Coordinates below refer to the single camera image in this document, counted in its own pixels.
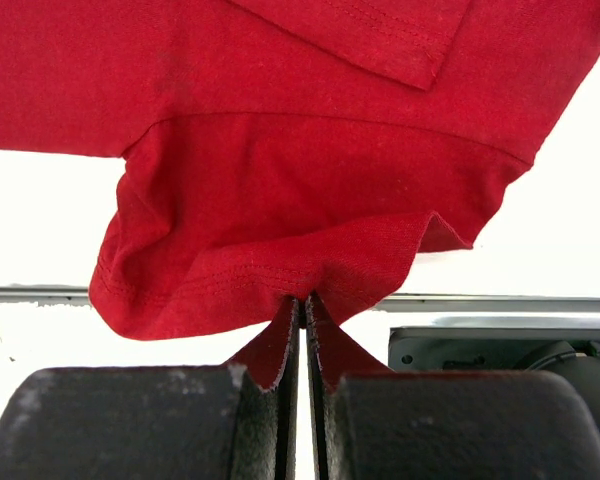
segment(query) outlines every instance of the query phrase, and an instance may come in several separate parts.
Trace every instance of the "red fabric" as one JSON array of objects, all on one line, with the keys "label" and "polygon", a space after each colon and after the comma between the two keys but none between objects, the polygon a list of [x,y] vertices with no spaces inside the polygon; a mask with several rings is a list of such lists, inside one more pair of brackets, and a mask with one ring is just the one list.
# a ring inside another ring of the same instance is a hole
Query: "red fabric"
[{"label": "red fabric", "polygon": [[121,335],[336,321],[468,248],[600,53],[600,0],[0,1],[0,149],[124,156]]}]

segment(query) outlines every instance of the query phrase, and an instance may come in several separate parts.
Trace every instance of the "folded fabric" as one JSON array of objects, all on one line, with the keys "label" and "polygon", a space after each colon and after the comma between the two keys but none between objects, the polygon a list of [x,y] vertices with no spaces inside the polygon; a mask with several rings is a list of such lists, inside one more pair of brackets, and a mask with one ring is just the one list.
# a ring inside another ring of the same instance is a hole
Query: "folded fabric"
[{"label": "folded fabric", "polygon": [[90,296],[136,339],[342,322],[470,248],[600,54],[600,0],[8,6],[0,149],[126,159]]}]

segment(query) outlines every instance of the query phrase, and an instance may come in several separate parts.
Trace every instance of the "silver metal bar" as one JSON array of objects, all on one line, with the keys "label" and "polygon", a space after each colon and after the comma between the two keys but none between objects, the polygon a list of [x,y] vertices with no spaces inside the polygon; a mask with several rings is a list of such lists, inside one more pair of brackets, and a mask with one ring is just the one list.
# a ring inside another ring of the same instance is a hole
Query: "silver metal bar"
[{"label": "silver metal bar", "polygon": [[[0,287],[0,303],[89,305],[87,289],[56,285]],[[560,298],[499,295],[389,295],[373,310],[409,312],[569,312],[600,313],[600,298]]]}]

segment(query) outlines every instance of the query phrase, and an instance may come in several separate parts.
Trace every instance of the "red shirt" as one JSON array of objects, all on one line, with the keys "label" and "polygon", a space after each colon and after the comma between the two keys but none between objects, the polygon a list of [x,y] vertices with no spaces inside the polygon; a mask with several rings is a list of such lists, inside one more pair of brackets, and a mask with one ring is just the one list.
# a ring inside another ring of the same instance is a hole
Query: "red shirt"
[{"label": "red shirt", "polygon": [[600,0],[9,7],[0,149],[126,158],[90,295],[138,339],[344,321],[470,247],[600,53]]}]

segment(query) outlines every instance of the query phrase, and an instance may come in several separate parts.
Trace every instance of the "white surface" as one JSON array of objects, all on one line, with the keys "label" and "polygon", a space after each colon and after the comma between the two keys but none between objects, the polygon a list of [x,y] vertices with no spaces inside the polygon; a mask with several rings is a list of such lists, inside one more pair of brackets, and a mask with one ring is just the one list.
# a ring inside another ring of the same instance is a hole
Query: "white surface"
[{"label": "white surface", "polygon": [[[86,285],[122,171],[114,159],[0,152],[0,285]],[[600,296],[600,61],[476,249],[420,256],[402,290]],[[387,319],[365,312],[345,330],[385,361]],[[420,321],[426,316],[413,319]],[[88,307],[0,305],[0,413],[38,368],[218,363],[262,327],[142,343],[120,339]],[[297,478],[304,480],[313,464],[304,358],[300,365]]]}]

